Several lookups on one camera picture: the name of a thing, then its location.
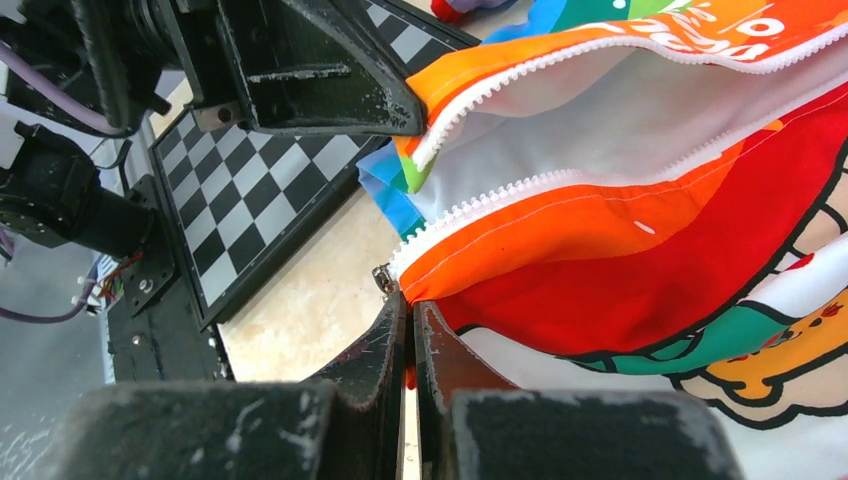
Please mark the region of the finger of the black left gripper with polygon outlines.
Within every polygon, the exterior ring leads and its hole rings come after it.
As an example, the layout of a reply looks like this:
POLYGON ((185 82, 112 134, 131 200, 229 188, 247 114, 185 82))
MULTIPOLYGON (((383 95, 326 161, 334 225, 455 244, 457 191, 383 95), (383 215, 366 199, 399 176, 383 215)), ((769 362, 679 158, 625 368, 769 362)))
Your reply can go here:
POLYGON ((276 135, 417 136, 426 108, 359 1, 221 1, 242 122, 276 135))

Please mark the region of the rainbow and white kids jacket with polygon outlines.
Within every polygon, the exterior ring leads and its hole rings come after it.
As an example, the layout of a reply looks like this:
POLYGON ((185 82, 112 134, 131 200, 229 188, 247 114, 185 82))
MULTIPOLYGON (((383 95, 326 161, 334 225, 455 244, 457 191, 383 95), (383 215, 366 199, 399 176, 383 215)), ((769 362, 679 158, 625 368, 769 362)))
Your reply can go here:
POLYGON ((465 387, 680 393, 746 479, 847 475, 847 5, 537 1, 358 164, 465 387))

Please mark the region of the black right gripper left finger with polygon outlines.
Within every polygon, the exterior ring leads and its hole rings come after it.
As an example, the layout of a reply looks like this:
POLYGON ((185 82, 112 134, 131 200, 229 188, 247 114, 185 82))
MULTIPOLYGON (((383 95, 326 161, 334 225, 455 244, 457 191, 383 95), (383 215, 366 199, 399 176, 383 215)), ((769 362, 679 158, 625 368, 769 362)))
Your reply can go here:
POLYGON ((299 382, 123 383, 85 395, 43 479, 398 479, 407 304, 299 382))

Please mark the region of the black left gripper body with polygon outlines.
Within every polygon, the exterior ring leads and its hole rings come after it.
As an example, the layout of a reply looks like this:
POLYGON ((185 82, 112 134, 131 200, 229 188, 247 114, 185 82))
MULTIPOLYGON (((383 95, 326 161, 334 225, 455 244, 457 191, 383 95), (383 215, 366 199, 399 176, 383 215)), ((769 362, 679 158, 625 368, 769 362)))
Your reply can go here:
POLYGON ((172 104, 167 71, 190 83, 202 128, 243 124, 218 33, 221 1, 4 1, 10 103, 91 135, 126 138, 172 104))

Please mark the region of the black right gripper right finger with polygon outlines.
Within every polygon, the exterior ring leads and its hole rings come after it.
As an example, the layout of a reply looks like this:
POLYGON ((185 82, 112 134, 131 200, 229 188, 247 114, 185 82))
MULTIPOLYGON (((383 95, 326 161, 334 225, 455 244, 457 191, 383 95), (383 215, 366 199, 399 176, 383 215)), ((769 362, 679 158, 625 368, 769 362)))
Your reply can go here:
POLYGON ((671 392, 524 390, 415 305, 425 479, 739 479, 718 421, 671 392))

